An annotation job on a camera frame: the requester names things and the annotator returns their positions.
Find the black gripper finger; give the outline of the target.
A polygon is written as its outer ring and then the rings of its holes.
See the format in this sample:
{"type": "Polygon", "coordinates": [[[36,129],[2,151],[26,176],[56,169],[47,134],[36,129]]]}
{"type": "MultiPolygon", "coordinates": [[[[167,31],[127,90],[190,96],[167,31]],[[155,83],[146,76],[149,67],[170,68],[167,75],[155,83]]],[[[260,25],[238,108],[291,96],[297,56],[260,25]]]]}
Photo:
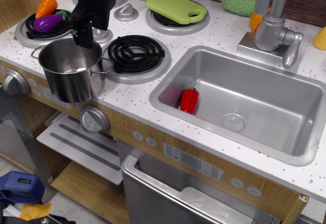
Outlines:
{"type": "Polygon", "coordinates": [[[92,23],[91,22],[84,22],[83,23],[83,47],[85,48],[93,48],[93,32],[92,32],[92,23]]]}
{"type": "Polygon", "coordinates": [[[78,46],[85,46],[85,25],[83,22],[70,21],[70,29],[73,39],[78,46]]]}

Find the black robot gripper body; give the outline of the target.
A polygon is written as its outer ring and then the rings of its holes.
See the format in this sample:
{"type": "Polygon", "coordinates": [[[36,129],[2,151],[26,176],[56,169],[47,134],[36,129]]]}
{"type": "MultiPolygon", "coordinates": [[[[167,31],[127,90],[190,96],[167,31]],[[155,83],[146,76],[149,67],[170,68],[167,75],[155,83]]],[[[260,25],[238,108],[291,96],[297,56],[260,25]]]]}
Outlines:
{"type": "Polygon", "coordinates": [[[71,29],[82,30],[91,24],[94,28],[106,30],[115,3],[116,0],[77,0],[71,13],[71,29]]]}

